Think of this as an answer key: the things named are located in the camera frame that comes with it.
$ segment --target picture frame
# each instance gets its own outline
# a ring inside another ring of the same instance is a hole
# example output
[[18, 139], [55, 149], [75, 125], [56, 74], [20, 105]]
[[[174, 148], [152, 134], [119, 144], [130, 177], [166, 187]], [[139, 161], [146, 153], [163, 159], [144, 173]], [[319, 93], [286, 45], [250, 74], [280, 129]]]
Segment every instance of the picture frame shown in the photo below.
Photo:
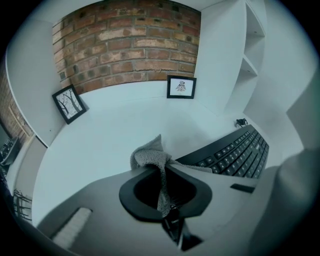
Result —
[[68, 125], [87, 111], [73, 84], [57, 91], [52, 98]]
[[197, 79], [194, 77], [168, 75], [167, 99], [193, 99], [195, 97]]

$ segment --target gray towel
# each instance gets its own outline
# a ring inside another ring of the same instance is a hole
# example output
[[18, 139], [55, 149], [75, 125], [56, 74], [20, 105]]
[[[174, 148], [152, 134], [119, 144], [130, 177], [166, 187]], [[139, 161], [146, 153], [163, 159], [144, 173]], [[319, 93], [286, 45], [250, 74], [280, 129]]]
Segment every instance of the gray towel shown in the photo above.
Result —
[[157, 210], [162, 213], [162, 217], [168, 215], [171, 209], [170, 206], [174, 204], [173, 202], [171, 202], [167, 190], [167, 179], [165, 171], [165, 165], [167, 163], [177, 164], [198, 171], [212, 173], [212, 170], [210, 168], [183, 165], [175, 160], [172, 160], [171, 157], [171, 155], [164, 152], [161, 143], [161, 134], [159, 134], [155, 139], [151, 140], [147, 144], [138, 147], [130, 157], [130, 165], [132, 170], [139, 167], [144, 167], [146, 165], [155, 165], [159, 168], [161, 173], [161, 191], [159, 194]]

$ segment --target black picture frame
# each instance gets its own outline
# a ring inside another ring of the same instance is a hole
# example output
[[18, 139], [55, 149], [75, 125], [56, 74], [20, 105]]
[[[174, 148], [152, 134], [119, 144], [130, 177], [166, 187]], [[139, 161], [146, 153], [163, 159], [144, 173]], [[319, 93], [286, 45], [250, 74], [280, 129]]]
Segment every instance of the black picture frame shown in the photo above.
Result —
[[[74, 107], [74, 104], [76, 102], [73, 100], [74, 98], [72, 97], [71, 92], [73, 92], [75, 100], [79, 103], [79, 106], [81, 107], [80, 111], [77, 111], [77, 109], [79, 108], [78, 106]], [[57, 96], [60, 96], [60, 95], [66, 96], [70, 100], [72, 106], [74, 107], [74, 110], [77, 111], [77, 113], [74, 114], [73, 116], [71, 116], [70, 118], [67, 117], [66, 112], [64, 111], [64, 110], [66, 110], [67, 113], [68, 113], [67, 107], [64, 106], [64, 108], [63, 108], [62, 105], [60, 104], [61, 102], [59, 102], [59, 100], [57, 99]], [[57, 91], [55, 94], [52, 95], [52, 98], [53, 98], [53, 101], [54, 101], [56, 107], [58, 108], [60, 114], [62, 115], [63, 119], [65, 120], [65, 122], [68, 125], [87, 111], [87, 109], [84, 106], [83, 102], [81, 101], [79, 95], [77, 94], [77, 91], [76, 91], [76, 89], [75, 89], [73, 84], [71, 84], [71, 85], [69, 85], [69, 86]]]
[[[181, 96], [181, 95], [170, 95], [171, 90], [171, 79], [183, 79], [193, 81], [192, 94], [191, 96]], [[193, 99], [195, 97], [197, 79], [194, 77], [181, 76], [181, 75], [168, 75], [167, 76], [167, 89], [166, 97], [167, 99]]]

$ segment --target exposed brick wall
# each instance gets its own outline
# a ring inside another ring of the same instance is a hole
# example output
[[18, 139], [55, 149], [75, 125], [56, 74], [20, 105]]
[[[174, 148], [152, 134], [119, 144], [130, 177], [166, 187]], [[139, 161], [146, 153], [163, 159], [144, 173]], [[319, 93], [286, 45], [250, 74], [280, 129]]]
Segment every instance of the exposed brick wall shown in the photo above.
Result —
[[5, 61], [3, 59], [0, 63], [0, 120], [1, 124], [4, 126], [3, 128], [9, 133], [9, 135], [13, 138], [18, 137], [20, 143], [23, 144], [26, 141], [27, 136], [22, 131], [15, 118], [11, 114], [9, 106], [11, 106], [13, 113], [17, 117], [19, 123], [26, 130], [26, 132], [29, 135], [32, 135], [33, 131], [21, 115], [18, 106], [11, 94], [5, 68]]
[[78, 93], [130, 82], [193, 77], [201, 13], [167, 0], [101, 1], [53, 27], [62, 87]]

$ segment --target white desk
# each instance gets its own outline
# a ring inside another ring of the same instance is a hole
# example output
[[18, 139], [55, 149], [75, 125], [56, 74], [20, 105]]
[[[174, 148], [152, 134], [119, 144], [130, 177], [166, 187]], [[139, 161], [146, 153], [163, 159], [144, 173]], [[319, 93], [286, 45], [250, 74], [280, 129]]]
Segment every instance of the white desk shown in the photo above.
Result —
[[[235, 131], [234, 121], [243, 117], [216, 117], [196, 100], [165, 97], [90, 105], [62, 128], [43, 157], [33, 192], [33, 224], [89, 183], [130, 170], [131, 153], [158, 134], [164, 150], [177, 159]], [[270, 144], [268, 166], [279, 161], [273, 150]]]

